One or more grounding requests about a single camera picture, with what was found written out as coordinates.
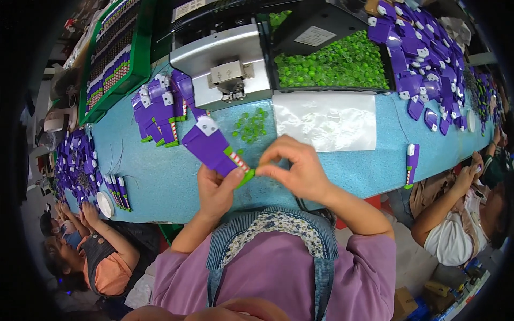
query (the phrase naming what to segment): orange shirt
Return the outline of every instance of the orange shirt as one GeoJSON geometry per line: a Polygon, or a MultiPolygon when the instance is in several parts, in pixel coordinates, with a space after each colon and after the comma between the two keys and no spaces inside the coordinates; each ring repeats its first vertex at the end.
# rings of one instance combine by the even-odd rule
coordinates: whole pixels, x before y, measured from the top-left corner
{"type": "MultiPolygon", "coordinates": [[[[82,243],[84,243],[89,236],[84,236],[82,241],[79,243],[77,250],[79,251],[79,255],[84,257],[86,252],[84,250],[79,250],[82,243]]],[[[90,280],[87,274],[87,259],[84,263],[84,278],[87,284],[87,287],[91,289],[90,280]]],[[[109,255],[105,259],[101,260],[97,266],[96,275],[95,275],[95,287],[97,291],[104,295],[119,295],[122,294],[125,290],[130,277],[132,276],[132,271],[129,266],[117,252],[109,255]]]]}

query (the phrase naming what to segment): white shirt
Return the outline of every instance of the white shirt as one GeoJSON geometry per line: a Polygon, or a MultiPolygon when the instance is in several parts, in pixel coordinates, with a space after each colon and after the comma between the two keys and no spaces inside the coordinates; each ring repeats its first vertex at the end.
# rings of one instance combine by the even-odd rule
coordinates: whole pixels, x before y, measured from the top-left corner
{"type": "MultiPolygon", "coordinates": [[[[485,203],[486,198],[475,196],[474,189],[470,188],[466,193],[464,207],[471,214],[471,223],[478,235],[479,251],[487,246],[487,238],[480,227],[481,201],[485,203]]],[[[457,212],[448,212],[446,218],[430,231],[423,247],[446,266],[464,264],[473,254],[473,241],[464,232],[461,216],[457,212]]]]}

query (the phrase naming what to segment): floral apron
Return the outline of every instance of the floral apron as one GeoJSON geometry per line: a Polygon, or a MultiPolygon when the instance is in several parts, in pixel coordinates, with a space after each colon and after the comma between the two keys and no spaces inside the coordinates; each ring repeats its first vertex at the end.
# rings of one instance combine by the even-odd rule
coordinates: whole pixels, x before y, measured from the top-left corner
{"type": "Polygon", "coordinates": [[[215,306],[223,268],[258,233],[279,231],[299,236],[314,258],[316,285],[314,321],[324,321],[334,281],[334,260],[339,257],[334,227],[322,216],[268,207],[262,212],[225,215],[212,233],[207,269],[207,307],[215,306]]]}

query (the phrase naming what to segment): black hair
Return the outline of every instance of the black hair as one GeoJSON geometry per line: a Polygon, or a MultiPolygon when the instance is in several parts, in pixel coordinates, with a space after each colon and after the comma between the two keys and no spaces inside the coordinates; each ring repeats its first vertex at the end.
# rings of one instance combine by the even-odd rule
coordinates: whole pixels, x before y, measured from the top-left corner
{"type": "Polygon", "coordinates": [[[491,235],[491,247],[499,249],[509,235],[509,227],[514,216],[514,172],[507,172],[503,179],[503,209],[495,224],[495,229],[491,235]]]}
{"type": "Polygon", "coordinates": [[[50,215],[50,212],[45,211],[41,217],[39,218],[39,228],[41,229],[41,233],[45,237],[52,236],[52,216],[50,215]]]}
{"type": "Polygon", "coordinates": [[[49,238],[43,241],[43,260],[48,271],[56,277],[58,289],[64,291],[87,291],[88,287],[82,272],[64,274],[63,270],[69,267],[59,250],[51,244],[49,238]]]}

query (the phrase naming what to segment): blue foam table surface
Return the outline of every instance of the blue foam table surface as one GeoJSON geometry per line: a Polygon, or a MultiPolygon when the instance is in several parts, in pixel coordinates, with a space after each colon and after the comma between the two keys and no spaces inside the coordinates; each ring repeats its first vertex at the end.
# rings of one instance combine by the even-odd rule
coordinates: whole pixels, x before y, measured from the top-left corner
{"type": "MultiPolygon", "coordinates": [[[[131,97],[132,95],[128,95],[120,100],[91,128],[101,173],[111,172],[124,177],[133,209],[132,212],[127,212],[115,208],[112,219],[186,223],[199,209],[196,172],[200,161],[183,145],[165,148],[155,147],[154,141],[141,143],[138,125],[134,121],[131,97]]],[[[375,102],[375,150],[318,154],[328,178],[361,198],[405,185],[408,143],[417,143],[420,146],[419,164],[414,177],[415,181],[419,181],[452,168],[469,157],[474,150],[485,147],[492,138],[492,122],[487,123],[485,136],[482,137],[478,116],[474,133],[468,130],[461,132],[452,125],[448,134],[443,136],[439,131],[430,131],[423,116],[419,121],[410,118],[407,114],[407,101],[401,100],[396,93],[389,96],[377,95],[375,102]]],[[[425,106],[440,115],[435,101],[430,101],[425,106]]],[[[263,151],[277,137],[271,100],[214,111],[212,118],[234,150],[244,150],[243,159],[252,168],[257,166],[263,151]],[[232,137],[233,126],[241,114],[252,114],[258,107],[269,112],[265,123],[267,135],[253,145],[243,143],[240,137],[232,137]]],[[[179,141],[194,123],[194,117],[188,110],[188,120],[176,123],[179,141]]],[[[102,184],[101,190],[107,190],[105,184],[102,184]]],[[[67,193],[67,197],[73,199],[71,193],[67,193]]],[[[73,203],[70,202],[70,207],[76,212],[77,208],[73,203]]],[[[294,197],[284,186],[268,178],[254,177],[235,191],[231,210],[267,205],[297,208],[294,197]]],[[[315,205],[307,202],[307,207],[311,206],[315,205]]]]}

